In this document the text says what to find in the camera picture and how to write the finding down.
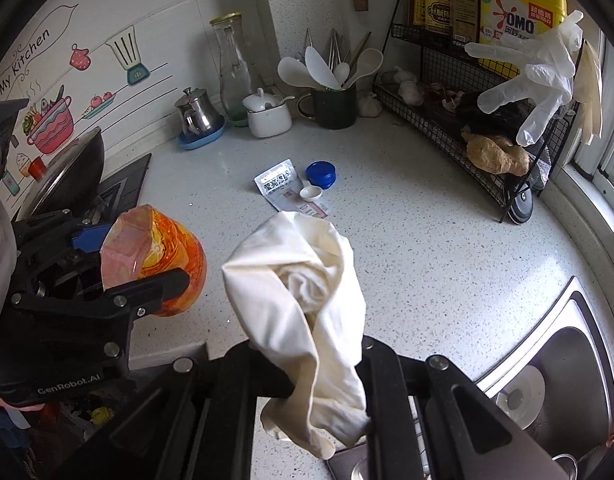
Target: yellow detergent bottle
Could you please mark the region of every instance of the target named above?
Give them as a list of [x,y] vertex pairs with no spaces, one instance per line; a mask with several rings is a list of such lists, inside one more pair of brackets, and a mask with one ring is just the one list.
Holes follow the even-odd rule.
[[[480,42],[496,44],[503,34],[535,38],[567,17],[567,0],[480,0]],[[490,70],[511,78],[519,70],[510,63],[481,59]]]

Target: white spatula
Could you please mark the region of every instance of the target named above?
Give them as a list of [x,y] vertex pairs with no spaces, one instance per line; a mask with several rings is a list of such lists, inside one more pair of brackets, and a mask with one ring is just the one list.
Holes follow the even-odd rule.
[[347,81],[343,89],[350,88],[357,80],[366,75],[372,75],[383,64],[383,53],[375,48],[366,48],[358,57],[356,73]]
[[325,63],[325,60],[322,59],[322,56],[312,46],[308,46],[307,49],[305,49],[305,64],[307,65],[307,70],[309,70],[309,75],[311,75],[316,82],[332,90],[341,89],[340,83],[336,80],[336,77],[327,66],[327,63]]
[[297,59],[284,57],[278,63],[278,76],[290,86],[309,87],[324,90],[324,86],[316,83],[309,75],[309,70]]

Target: stainless steel teapot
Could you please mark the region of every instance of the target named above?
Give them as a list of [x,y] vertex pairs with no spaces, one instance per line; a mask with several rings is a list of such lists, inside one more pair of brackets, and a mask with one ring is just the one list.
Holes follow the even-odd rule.
[[216,133],[225,123],[223,117],[213,107],[204,88],[191,87],[183,90],[185,95],[174,106],[178,108],[183,124],[183,133],[187,136],[207,137]]

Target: metal shelf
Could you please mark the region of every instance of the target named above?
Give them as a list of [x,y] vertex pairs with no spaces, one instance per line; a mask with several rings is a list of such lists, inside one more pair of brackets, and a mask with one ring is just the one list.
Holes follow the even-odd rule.
[[[496,61],[486,60],[489,66],[485,67],[483,60],[469,56],[464,51],[464,45],[452,41],[449,36],[441,36],[421,27],[394,23],[393,20],[400,1],[397,0],[391,17],[389,30],[383,44],[383,53],[390,37],[421,46],[421,82],[426,84],[439,82],[447,88],[460,89],[464,92],[482,92],[519,73],[515,67]],[[553,161],[560,156],[578,111],[578,103],[573,103],[569,115],[562,118],[552,118],[549,121],[538,142],[526,148],[533,159],[529,172],[520,179],[514,177],[513,182],[517,184],[506,193],[505,187],[508,184],[508,177],[506,175],[493,175],[476,168],[466,156],[466,143],[457,136],[452,137],[442,124],[437,122],[436,118],[433,118],[433,115],[430,116],[426,110],[426,105],[423,107],[407,105],[398,96],[397,86],[388,88],[381,84],[374,84],[373,91],[385,107],[417,128],[487,190],[494,200],[503,207],[501,222],[516,196],[532,186],[538,190],[538,193],[540,192],[541,188],[536,184],[542,182],[542,179],[539,178],[539,172],[548,173],[547,177],[551,174]],[[519,104],[519,109],[526,117],[533,107],[524,102]],[[509,200],[505,199],[506,194],[510,196]]]

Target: wok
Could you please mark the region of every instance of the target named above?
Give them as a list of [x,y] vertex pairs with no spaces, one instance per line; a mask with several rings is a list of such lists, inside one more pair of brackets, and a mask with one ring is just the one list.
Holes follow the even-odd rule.
[[31,185],[17,219],[62,209],[82,216],[96,196],[104,162],[105,146],[96,127],[67,144],[47,164],[47,173]]

